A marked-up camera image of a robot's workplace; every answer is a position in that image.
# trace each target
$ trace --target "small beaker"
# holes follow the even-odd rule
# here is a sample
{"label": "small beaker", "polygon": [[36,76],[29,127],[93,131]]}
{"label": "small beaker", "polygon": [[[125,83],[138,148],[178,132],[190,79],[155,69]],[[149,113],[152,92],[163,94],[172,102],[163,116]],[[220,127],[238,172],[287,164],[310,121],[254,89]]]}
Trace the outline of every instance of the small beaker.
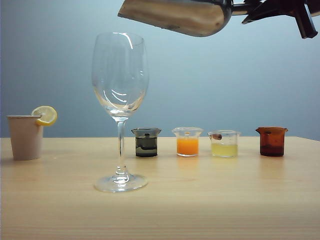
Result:
{"label": "small beaker", "polygon": [[232,158],[238,155],[238,136],[240,132],[233,130],[215,130],[208,132],[211,140],[213,156]]}
{"label": "small beaker", "polygon": [[199,136],[204,130],[199,127],[176,127],[172,132],[176,136],[176,154],[182,157],[194,157],[199,152]]}
{"label": "small beaker", "polygon": [[285,133],[287,128],[280,126],[260,126],[260,154],[269,157],[281,157],[285,153]]}
{"label": "small beaker", "polygon": [[158,155],[157,137],[159,128],[139,127],[131,129],[135,135],[135,155],[138,157],[154,157]]}

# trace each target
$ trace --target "light blue wall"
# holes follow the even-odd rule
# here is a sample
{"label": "light blue wall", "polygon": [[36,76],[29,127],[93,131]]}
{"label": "light blue wall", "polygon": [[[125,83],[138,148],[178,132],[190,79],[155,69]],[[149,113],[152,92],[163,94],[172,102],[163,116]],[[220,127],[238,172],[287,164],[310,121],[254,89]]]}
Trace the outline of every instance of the light blue wall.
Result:
{"label": "light blue wall", "polygon": [[[289,16],[242,25],[233,16],[218,34],[197,38],[117,17],[122,0],[1,1],[1,136],[6,115],[54,106],[45,137],[116,136],[116,124],[91,86],[96,35],[145,38],[149,89],[127,121],[173,136],[181,126],[234,129],[283,126],[288,136],[320,140],[320,34],[302,39]],[[320,16],[313,18],[320,31]]]}

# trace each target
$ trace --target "lemon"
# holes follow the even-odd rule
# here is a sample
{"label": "lemon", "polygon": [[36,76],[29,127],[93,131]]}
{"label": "lemon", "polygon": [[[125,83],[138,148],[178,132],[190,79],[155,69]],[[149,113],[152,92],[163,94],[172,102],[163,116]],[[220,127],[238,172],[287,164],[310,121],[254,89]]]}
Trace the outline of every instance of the lemon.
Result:
{"label": "lemon", "polygon": [[51,126],[58,118],[57,111],[52,106],[38,106],[32,111],[31,115],[41,116],[36,120],[36,124],[41,126]]}

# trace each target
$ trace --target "glass stem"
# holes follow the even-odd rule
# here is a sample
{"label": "glass stem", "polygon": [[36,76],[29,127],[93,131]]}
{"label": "glass stem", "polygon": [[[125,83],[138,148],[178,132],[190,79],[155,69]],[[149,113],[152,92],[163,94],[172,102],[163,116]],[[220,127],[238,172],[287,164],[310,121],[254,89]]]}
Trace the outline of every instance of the glass stem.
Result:
{"label": "glass stem", "polygon": [[119,176],[127,178],[127,168],[125,166],[125,121],[118,121],[117,122],[118,127],[118,135],[119,135],[119,157],[118,157],[118,166],[116,169],[116,174]]}

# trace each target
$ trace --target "wooden table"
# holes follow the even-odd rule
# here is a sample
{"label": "wooden table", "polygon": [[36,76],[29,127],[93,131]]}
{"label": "wooden table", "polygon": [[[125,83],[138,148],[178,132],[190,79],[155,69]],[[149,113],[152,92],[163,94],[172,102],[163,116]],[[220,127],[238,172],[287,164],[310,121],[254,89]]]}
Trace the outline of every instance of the wooden table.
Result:
{"label": "wooden table", "polygon": [[1,139],[2,240],[319,240],[320,141],[285,138],[284,157],[259,153],[258,137],[240,137],[239,156],[176,155],[174,137],[158,138],[158,156],[135,156],[130,172],[148,178],[136,191],[105,193],[116,138],[44,138],[42,157],[13,161]]}

